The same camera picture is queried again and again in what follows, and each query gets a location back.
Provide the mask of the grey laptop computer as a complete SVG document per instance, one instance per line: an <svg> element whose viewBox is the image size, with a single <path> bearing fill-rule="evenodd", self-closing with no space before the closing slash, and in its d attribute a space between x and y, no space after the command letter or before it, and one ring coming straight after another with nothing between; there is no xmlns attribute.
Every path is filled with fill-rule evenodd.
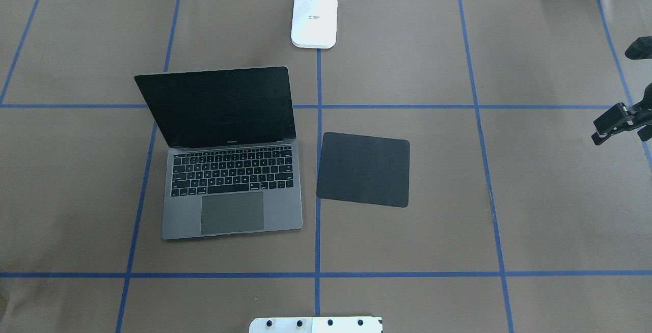
<svg viewBox="0 0 652 333"><path fill-rule="evenodd" d="M140 74L134 80L168 146L163 240L303 226L286 66Z"/></svg>

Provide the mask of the black mouse pad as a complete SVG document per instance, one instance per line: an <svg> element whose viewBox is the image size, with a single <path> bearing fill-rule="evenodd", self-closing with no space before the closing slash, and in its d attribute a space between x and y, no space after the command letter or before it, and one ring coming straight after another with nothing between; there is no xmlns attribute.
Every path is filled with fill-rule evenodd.
<svg viewBox="0 0 652 333"><path fill-rule="evenodd" d="M316 195L405 208L410 189L409 141L380 136L323 134Z"/></svg>

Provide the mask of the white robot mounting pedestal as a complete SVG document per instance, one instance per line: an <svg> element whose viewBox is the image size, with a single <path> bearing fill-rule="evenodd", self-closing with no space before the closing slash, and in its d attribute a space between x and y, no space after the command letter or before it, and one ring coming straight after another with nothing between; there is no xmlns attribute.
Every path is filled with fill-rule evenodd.
<svg viewBox="0 0 652 333"><path fill-rule="evenodd" d="M381 317L261 317L254 319L249 332L383 332Z"/></svg>

